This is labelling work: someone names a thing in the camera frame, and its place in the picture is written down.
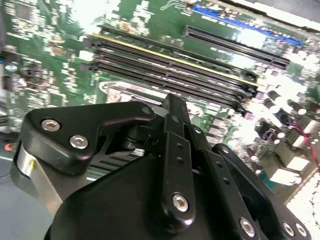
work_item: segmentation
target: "surface mount component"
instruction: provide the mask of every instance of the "surface mount component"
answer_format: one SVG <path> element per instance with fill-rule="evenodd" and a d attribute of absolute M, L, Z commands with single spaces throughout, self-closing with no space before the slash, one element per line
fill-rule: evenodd
<path fill-rule="evenodd" d="M 301 157 L 298 152 L 293 151 L 284 142 L 276 146 L 275 153 L 288 169 L 302 171 L 310 163 L 309 160 Z"/>
<path fill-rule="evenodd" d="M 307 115 L 303 115 L 299 118 L 296 125 L 303 131 L 305 134 L 312 134 L 319 130 L 320 122 L 315 119 L 311 119 Z"/>
<path fill-rule="evenodd" d="M 260 162 L 270 181 L 287 186 L 301 181 L 300 175 L 296 171 L 283 167 L 274 152 L 266 152 Z"/>

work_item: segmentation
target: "hole in bracket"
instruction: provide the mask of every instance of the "hole in bracket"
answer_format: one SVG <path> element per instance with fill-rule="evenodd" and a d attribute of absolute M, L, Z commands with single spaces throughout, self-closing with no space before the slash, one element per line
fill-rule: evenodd
<path fill-rule="evenodd" d="M 177 157 L 176 160 L 180 163 L 180 164 L 184 164 L 184 160 L 181 157 Z"/>
<path fill-rule="evenodd" d="M 179 149 L 183 149 L 183 148 L 184 148 L 184 146 L 182 146 L 182 144 L 180 144 L 180 143 L 177 143 L 176 146 L 177 146 Z"/>
<path fill-rule="evenodd" d="M 223 168 L 224 166 L 220 163 L 220 162 L 216 162 L 216 164 L 218 165 L 219 168 Z"/>
<path fill-rule="evenodd" d="M 228 178 L 226 178 L 226 177 L 224 177 L 223 178 L 223 181 L 225 182 L 225 184 L 227 184 L 227 185 L 230 185 L 231 184 L 231 182 L 228 180 Z"/>

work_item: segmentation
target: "red wire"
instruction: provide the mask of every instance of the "red wire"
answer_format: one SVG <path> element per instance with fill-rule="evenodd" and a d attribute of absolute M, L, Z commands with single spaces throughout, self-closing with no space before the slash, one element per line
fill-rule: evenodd
<path fill-rule="evenodd" d="M 303 137 L 304 137 L 304 141 L 306 142 L 306 144 L 309 146 L 309 148 L 310 148 L 310 150 L 311 150 L 312 159 L 313 159 L 313 161 L 315 162 L 315 164 L 317 165 L 318 171 L 319 171 L 319 173 L 320 173 L 320 163 L 319 163 L 319 161 L 318 161 L 318 159 L 317 159 L 317 157 L 316 157 L 316 152 L 315 152 L 315 150 L 311 147 L 311 144 L 310 144 L 310 142 L 309 142 L 308 135 L 305 134 L 305 133 L 297 126 L 296 123 L 294 123 L 293 125 L 295 126 L 295 129 L 296 129 L 298 132 L 302 133 L 302 135 L 303 135 Z"/>

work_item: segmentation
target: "green circuit board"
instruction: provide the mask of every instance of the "green circuit board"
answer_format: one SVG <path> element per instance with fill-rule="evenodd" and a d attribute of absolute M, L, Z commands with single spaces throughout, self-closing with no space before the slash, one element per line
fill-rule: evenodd
<path fill-rule="evenodd" d="M 287 99 L 293 99 L 306 108 L 315 101 L 310 93 L 317 86 L 319 37 L 239 8 L 230 8 L 220 1 L 2 0 L 1 11 L 6 30 L 3 52 L 18 56 L 16 61 L 1 65 L 2 78 L 11 83 L 7 104 L 12 131 L 19 131 L 24 115 L 35 108 L 124 101 L 158 105 L 167 93 L 175 93 L 187 100 L 192 123 L 208 134 L 212 144 L 227 144 L 226 139 L 230 138 L 233 127 L 248 133 L 247 130 L 253 130 L 261 119 L 273 121 L 275 118 L 264 110 L 266 94 L 260 99 L 250 98 L 241 102 L 241 106 L 252 113 L 252 118 L 234 110 L 238 99 L 236 94 L 247 94 L 247 88 L 261 93 L 277 89 Z M 266 63 L 262 58 L 204 43 L 186 35 L 188 26 L 264 51 L 287 60 L 287 63 L 276 65 L 273 58 Z M 106 47 L 86 45 L 86 40 L 98 41 Z M 181 81 L 165 76 L 161 80 L 189 88 L 189 93 L 148 81 L 136 81 L 134 77 L 120 74 L 120 69 L 126 68 L 134 74 L 143 75 L 144 79 L 155 78 L 147 68 L 161 68 L 161 64 L 143 60 L 140 55 L 128 55 L 123 50 L 118 52 L 108 47 L 110 43 L 116 43 L 119 49 L 119 46 L 133 48 L 141 56 L 151 54 L 158 59 L 183 64 L 185 72 L 163 67 L 179 75 Z M 194 55 L 210 61 L 208 63 Z M 120 57 L 129 61 L 127 63 L 140 61 L 146 70 L 110 60 Z M 83 66 L 92 64 L 97 66 L 97 63 L 106 69 L 83 69 Z M 202 84 L 212 84 L 218 90 L 205 92 L 206 88 L 199 87 L 197 91 L 203 90 L 201 94 L 207 97 L 194 96 L 191 89 L 195 87 L 182 80 L 183 76 L 190 77 L 188 68 L 199 72 L 192 76 L 193 79 L 201 78 L 198 77 L 200 71 L 206 71 L 219 78 L 227 78 L 228 82 L 222 84 L 208 78 L 201 79 Z M 218 132 L 213 134 L 212 126 L 217 118 L 220 124 Z M 230 146 L 248 163 L 251 160 L 246 148 L 258 149 L 262 155 L 275 147 L 269 142 L 254 141 L 258 135 L 251 131 L 248 135 L 250 137 L 246 139 L 231 136 L 236 145 Z"/>

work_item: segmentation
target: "chip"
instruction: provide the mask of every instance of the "chip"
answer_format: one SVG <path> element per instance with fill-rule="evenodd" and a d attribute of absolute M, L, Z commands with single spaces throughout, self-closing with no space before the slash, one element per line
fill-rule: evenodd
<path fill-rule="evenodd" d="M 16 6 L 16 16 L 24 20 L 31 19 L 32 8 L 30 6 L 18 4 Z"/>

